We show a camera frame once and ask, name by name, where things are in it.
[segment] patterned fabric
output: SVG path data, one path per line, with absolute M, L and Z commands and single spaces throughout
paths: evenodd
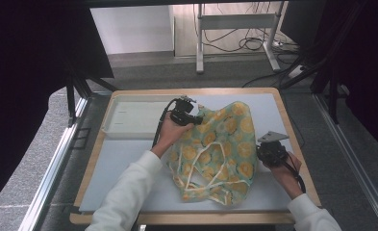
M 218 111 L 199 106 L 203 123 L 172 147 L 167 162 L 184 201 L 242 202 L 257 168 L 255 130 L 249 107 L 234 102 Z M 200 176 L 201 182 L 193 180 Z

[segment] person's right arm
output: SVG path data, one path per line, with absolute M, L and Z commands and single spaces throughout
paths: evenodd
M 302 163 L 290 153 L 288 164 L 299 171 Z M 295 219 L 294 228 L 297 231 L 341 231 L 336 220 L 325 209 L 319 209 L 312 200 L 302 193 L 293 174 L 284 166 L 270 167 L 273 176 L 291 198 L 288 205 Z

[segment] white metal stand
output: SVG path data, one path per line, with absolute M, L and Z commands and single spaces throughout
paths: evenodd
M 197 73 L 204 72 L 204 50 L 203 50 L 203 30 L 223 30 L 223 29 L 249 29 L 249 28 L 270 28 L 270 35 L 264 42 L 264 50 L 269 59 L 273 71 L 280 71 L 281 68 L 272 52 L 272 42 L 278 29 L 279 19 L 284 7 L 284 1 L 276 13 L 264 14 L 227 14 L 227 15 L 203 15 L 202 5 L 198 4 L 197 15 Z

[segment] gray carpet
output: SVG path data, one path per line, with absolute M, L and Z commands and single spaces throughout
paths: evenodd
M 192 60 L 173 62 L 123 67 L 112 64 L 115 79 L 108 82 L 123 90 L 240 88 L 248 81 L 272 73 L 264 56 L 209 58 L 202 75 L 195 73 Z M 247 87 L 269 87 L 276 85 L 277 81 L 276 77 L 264 78 Z M 322 205 L 335 217 L 342 230 L 378 231 L 378 218 L 309 93 L 311 81 L 309 78 L 283 90 L 282 96 Z M 89 83 L 94 91 L 105 90 Z M 49 112 L 36 138 L 0 194 L 0 230 L 17 230 L 29 208 L 67 123 L 65 94 L 65 90 L 59 90 L 51 96 Z M 54 193 L 47 200 L 37 230 L 85 229 L 85 226 L 70 223 L 68 217 L 109 98 L 107 92 L 96 93 L 90 99 L 88 116 L 80 121 L 77 139 L 72 144 L 71 154 L 64 160 Z M 378 189 L 378 143 L 351 115 L 343 99 L 338 105 L 340 127 Z M 275 228 L 292 229 L 291 225 L 276 225 Z M 254 226 L 252 230 L 258 230 L 258 227 Z

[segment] hand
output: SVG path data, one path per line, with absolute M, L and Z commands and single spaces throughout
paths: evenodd
M 192 123 L 189 123 L 186 126 L 176 124 L 170 119 L 170 112 L 168 112 L 164 118 L 158 143 L 152 147 L 151 151 L 161 158 L 165 151 L 192 127 L 194 127 L 194 124 Z
M 302 163 L 297 159 L 291 152 L 288 152 L 289 156 L 287 159 L 287 163 L 294 167 L 294 169 L 299 172 Z M 292 174 L 292 172 L 284 166 L 279 167 L 268 167 L 271 171 L 273 176 L 275 177 L 276 181 L 285 189 L 287 194 L 290 196 L 291 199 L 295 199 L 297 196 L 302 194 L 302 190 L 300 186 Z

